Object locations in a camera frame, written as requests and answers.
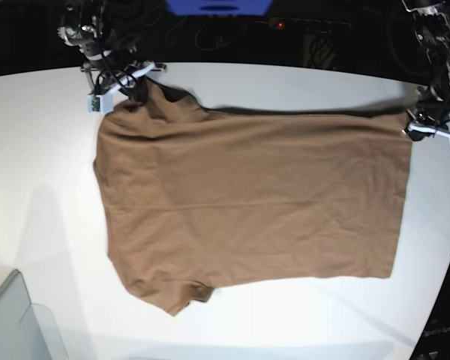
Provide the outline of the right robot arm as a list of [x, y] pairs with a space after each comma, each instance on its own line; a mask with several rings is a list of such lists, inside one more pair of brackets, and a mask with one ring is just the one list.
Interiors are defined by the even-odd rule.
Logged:
[[67, 3], [58, 37], [85, 57], [80, 71], [85, 74], [93, 101], [120, 92], [132, 101], [145, 102], [147, 75], [163, 72], [167, 66], [139, 57], [141, 35], [135, 31], [119, 34], [113, 27], [111, 10], [110, 1]]

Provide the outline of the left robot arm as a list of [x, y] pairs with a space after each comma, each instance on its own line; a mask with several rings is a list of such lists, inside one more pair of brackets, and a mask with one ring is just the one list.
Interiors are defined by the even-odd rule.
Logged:
[[450, 145], [450, 4], [448, 1], [401, 1], [411, 14], [419, 48], [430, 63], [431, 81], [416, 89], [416, 101], [406, 109], [403, 129], [413, 142], [444, 137]]

